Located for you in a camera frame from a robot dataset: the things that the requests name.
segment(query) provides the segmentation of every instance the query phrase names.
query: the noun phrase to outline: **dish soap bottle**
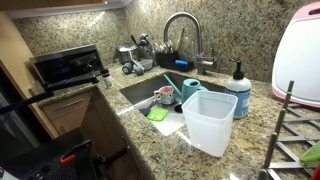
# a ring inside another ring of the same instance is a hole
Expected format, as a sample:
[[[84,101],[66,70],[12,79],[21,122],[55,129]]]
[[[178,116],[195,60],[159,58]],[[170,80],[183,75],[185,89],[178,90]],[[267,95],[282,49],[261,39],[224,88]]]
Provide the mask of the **dish soap bottle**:
[[[109,70],[108,68],[102,68],[100,70],[100,73],[103,77],[103,81],[105,82],[106,84],[106,87],[109,88],[112,86],[112,82],[111,82],[111,79],[110,79],[110,74],[109,74]]]
[[[225,93],[238,97],[234,118],[240,119],[248,114],[251,82],[244,77],[244,72],[241,71],[241,61],[234,59],[230,59],[230,61],[237,63],[237,69],[233,72],[233,78],[227,81]]]

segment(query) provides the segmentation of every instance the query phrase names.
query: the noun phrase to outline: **plastic container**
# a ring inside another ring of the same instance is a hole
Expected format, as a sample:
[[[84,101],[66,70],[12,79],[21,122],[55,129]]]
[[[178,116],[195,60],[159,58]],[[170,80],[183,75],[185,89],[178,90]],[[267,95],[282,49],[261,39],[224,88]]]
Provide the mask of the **plastic container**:
[[[225,93],[238,97],[234,118],[240,119],[245,117],[249,112],[251,82],[244,77],[244,72],[241,70],[241,61],[233,59],[230,61],[237,63],[237,69],[234,71],[233,77],[227,81]]]
[[[191,144],[215,157],[227,148],[238,102],[234,95],[199,90],[182,105]]]
[[[141,64],[141,66],[144,68],[145,71],[148,71],[153,67],[152,59],[141,59],[139,63]]]

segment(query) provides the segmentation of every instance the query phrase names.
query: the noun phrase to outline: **green sponge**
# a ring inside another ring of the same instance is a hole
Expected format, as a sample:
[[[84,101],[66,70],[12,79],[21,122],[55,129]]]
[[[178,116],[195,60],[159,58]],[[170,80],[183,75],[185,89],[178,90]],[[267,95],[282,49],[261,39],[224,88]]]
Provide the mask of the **green sponge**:
[[[320,141],[318,141],[315,145],[313,145],[307,152],[305,152],[300,160],[302,162],[310,162],[320,160]]]
[[[162,121],[168,114],[167,109],[153,108],[147,115],[147,119],[152,121]]]

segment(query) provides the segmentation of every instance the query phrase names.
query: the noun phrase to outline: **mug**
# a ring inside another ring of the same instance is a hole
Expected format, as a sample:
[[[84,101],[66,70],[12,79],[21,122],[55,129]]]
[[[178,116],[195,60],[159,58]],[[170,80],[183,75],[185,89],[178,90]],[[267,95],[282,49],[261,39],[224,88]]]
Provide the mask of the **mug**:
[[[154,91],[157,101],[162,104],[170,105],[175,102],[172,86],[163,86],[159,90]]]

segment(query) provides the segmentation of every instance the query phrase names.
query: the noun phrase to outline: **dish rack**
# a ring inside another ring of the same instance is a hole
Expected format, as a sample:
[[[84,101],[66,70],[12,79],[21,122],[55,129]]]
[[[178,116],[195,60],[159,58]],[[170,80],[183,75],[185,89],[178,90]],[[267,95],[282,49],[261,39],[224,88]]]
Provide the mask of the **dish rack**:
[[[300,158],[292,151],[290,148],[285,145],[285,143],[304,143],[308,144],[310,147],[317,143],[320,140],[320,136],[306,136],[303,132],[298,130],[293,123],[305,123],[308,126],[313,126],[316,129],[320,130],[320,122],[316,120],[320,120],[320,115],[318,117],[307,117],[297,108],[303,108],[302,105],[298,104],[289,104],[291,98],[291,91],[293,88],[294,82],[291,81],[288,87],[288,91],[286,94],[286,98],[283,103],[283,107],[280,110],[279,117],[277,120],[277,124],[274,132],[271,134],[271,138],[269,141],[269,146],[267,150],[267,155],[262,166],[262,169],[259,172],[258,179],[259,180],[269,180],[271,177],[274,180],[281,180],[280,176],[277,172],[279,170],[293,170],[300,169],[307,176],[312,176],[315,171],[315,168],[319,165],[319,162],[313,163],[303,163],[300,161]],[[290,113],[294,118],[285,118],[286,113]],[[290,136],[281,136],[280,130],[283,127],[285,130],[290,132],[292,135]],[[274,149],[277,148],[282,152],[284,156],[287,157],[289,161],[287,162],[271,162],[272,156],[274,153]]]

